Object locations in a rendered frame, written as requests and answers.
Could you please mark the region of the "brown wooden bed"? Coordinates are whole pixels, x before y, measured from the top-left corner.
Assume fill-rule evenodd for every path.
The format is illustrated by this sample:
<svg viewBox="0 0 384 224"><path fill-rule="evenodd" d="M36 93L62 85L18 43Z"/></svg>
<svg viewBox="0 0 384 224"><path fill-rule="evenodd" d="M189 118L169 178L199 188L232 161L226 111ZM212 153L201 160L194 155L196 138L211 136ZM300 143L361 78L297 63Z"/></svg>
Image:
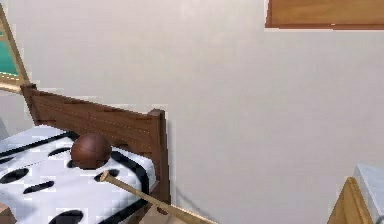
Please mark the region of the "brown wooden bed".
<svg viewBox="0 0 384 224"><path fill-rule="evenodd" d="M23 86L34 127L0 141L0 224L139 224L150 205L83 170L70 156L84 134L112 146L104 169L160 201L170 200L165 113L147 114Z"/></svg>

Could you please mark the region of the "wooden baseball bat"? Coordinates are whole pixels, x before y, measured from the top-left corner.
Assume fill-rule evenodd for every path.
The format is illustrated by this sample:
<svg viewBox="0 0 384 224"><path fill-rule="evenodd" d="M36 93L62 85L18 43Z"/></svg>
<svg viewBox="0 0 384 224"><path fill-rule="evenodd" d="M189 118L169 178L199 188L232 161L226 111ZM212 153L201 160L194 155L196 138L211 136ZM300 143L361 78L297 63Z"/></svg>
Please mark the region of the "wooden baseball bat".
<svg viewBox="0 0 384 224"><path fill-rule="evenodd" d="M145 194L144 192L137 190L136 188L132 187L129 184L126 184L125 182L122 182L115 177L111 176L110 173L105 170L101 177L101 182L108 182L111 183L121 189L124 189L131 194L140 197L141 199L151 203L152 205L155 205L157 208L164 210L168 214L171 214L173 217L185 222L186 224L218 224L217 222L214 222L212 220L209 220L207 218L204 218L200 215L197 215L193 212L187 211L185 209L179 208L174 205L169 205L164 202L161 202L160 200L149 196L148 194Z"/></svg>

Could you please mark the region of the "brown basketball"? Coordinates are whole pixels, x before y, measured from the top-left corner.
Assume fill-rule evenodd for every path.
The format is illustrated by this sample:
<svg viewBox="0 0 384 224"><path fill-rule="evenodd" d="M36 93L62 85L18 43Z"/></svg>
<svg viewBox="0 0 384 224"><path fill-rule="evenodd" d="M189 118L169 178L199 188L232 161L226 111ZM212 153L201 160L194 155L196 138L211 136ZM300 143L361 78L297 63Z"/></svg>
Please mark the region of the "brown basketball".
<svg viewBox="0 0 384 224"><path fill-rule="evenodd" d="M112 146L99 134L81 135L73 143L70 155L73 163L80 169L96 170L104 166L111 157Z"/></svg>

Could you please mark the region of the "wooden framed window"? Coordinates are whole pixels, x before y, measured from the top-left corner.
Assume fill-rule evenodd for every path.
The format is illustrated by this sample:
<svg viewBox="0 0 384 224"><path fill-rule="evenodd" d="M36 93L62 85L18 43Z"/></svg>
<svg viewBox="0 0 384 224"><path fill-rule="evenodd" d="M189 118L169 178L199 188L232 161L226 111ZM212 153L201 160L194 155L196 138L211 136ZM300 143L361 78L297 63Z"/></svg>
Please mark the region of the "wooden framed window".
<svg viewBox="0 0 384 224"><path fill-rule="evenodd" d="M6 12L0 3L0 89L20 93L21 87L29 83Z"/></svg>

